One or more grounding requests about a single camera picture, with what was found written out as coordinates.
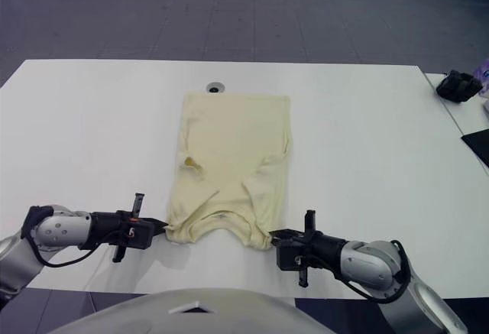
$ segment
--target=black cable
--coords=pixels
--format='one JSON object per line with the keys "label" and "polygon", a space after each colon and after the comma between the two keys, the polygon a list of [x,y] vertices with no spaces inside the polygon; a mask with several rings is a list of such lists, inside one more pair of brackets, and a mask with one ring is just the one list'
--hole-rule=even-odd
{"label": "black cable", "polygon": [[61,264],[51,264],[49,261],[46,261],[40,254],[39,252],[39,249],[37,248],[36,246],[36,243],[34,242],[34,239],[32,238],[31,234],[30,233],[27,233],[25,238],[28,240],[29,242],[29,245],[31,245],[32,247],[32,251],[34,253],[34,256],[36,257],[36,259],[42,264],[42,265],[45,265],[49,268],[61,268],[61,267],[66,267],[67,265],[71,265],[71,264],[75,264],[75,263],[79,263],[80,261],[82,260],[85,260],[87,259],[91,254],[93,254],[95,252],[95,250],[97,248],[99,248],[99,246],[105,242],[107,242],[109,240],[109,238],[111,238],[113,235],[115,234],[120,234],[121,231],[112,231],[112,232],[109,232],[107,235],[104,236],[104,238],[97,244],[97,246],[95,246],[92,250],[90,250],[89,252],[87,252],[86,254],[84,254],[81,258],[77,258],[75,260],[72,260],[72,261],[67,261],[66,263],[61,263]]}
{"label": "black cable", "polygon": [[407,259],[406,252],[404,251],[404,247],[402,246],[402,244],[397,240],[392,240],[390,243],[393,245],[396,245],[397,248],[399,248],[400,272],[403,275],[403,277],[402,277],[403,283],[401,284],[401,286],[399,287],[399,290],[397,292],[395,292],[392,296],[386,297],[386,298],[376,298],[376,297],[371,296],[370,294],[363,292],[362,290],[359,290],[357,287],[350,284],[350,282],[348,280],[344,279],[341,272],[333,269],[331,267],[331,265],[326,263],[324,260],[322,260],[321,258],[317,258],[317,257],[314,257],[314,259],[316,259],[321,264],[322,268],[325,268],[325,269],[328,269],[329,271],[331,271],[334,274],[335,279],[342,282],[346,287],[350,288],[351,290],[353,290],[355,293],[359,294],[363,298],[366,298],[367,300],[370,300],[371,302],[374,302],[374,303],[380,303],[380,304],[391,303],[391,302],[394,302],[395,300],[399,299],[404,294],[404,292],[406,291],[407,286],[409,286],[409,283],[411,280],[411,269],[410,269],[410,264],[409,264],[408,259]]}

